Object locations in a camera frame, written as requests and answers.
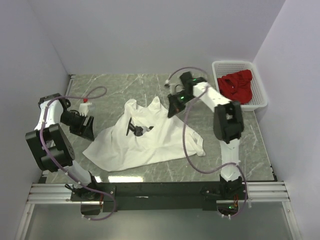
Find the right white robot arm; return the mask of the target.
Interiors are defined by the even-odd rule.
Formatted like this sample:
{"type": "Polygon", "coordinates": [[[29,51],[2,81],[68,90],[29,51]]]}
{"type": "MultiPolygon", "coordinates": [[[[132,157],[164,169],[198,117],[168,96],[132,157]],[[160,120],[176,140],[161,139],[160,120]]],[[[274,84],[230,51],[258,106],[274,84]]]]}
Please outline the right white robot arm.
{"type": "Polygon", "coordinates": [[[202,174],[212,174],[219,170],[218,190],[214,191],[214,194],[230,200],[247,186],[239,166],[239,146],[244,131],[241,104],[220,94],[204,77],[193,77],[190,71],[184,72],[179,78],[182,90],[171,91],[167,96],[167,116],[172,118],[185,110],[185,116],[188,117],[198,100],[212,111],[213,133],[220,143],[222,165],[217,169],[203,170],[202,174]]]}

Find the white t shirt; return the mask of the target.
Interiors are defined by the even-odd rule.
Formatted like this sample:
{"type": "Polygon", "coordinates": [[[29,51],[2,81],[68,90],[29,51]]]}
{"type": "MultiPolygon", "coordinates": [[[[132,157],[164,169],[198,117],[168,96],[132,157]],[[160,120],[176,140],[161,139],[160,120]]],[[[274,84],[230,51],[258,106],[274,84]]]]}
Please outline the white t shirt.
{"type": "Polygon", "coordinates": [[[203,138],[177,116],[167,115],[157,96],[147,107],[130,99],[116,124],[102,130],[83,155],[108,172],[205,156],[203,138]]]}

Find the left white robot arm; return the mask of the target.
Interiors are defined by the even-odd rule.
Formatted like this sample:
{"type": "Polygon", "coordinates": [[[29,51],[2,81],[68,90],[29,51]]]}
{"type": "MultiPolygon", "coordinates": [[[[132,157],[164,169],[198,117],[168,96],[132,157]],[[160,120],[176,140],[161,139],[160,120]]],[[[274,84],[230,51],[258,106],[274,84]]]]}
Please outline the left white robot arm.
{"type": "Polygon", "coordinates": [[[33,131],[25,134],[38,167],[42,171],[63,172],[72,179],[75,192],[82,192],[88,201],[96,200],[100,188],[93,175],[76,162],[72,144],[60,125],[68,126],[71,134],[93,141],[94,117],[68,110],[70,101],[59,93],[40,98],[38,106],[39,122],[33,131]]]}

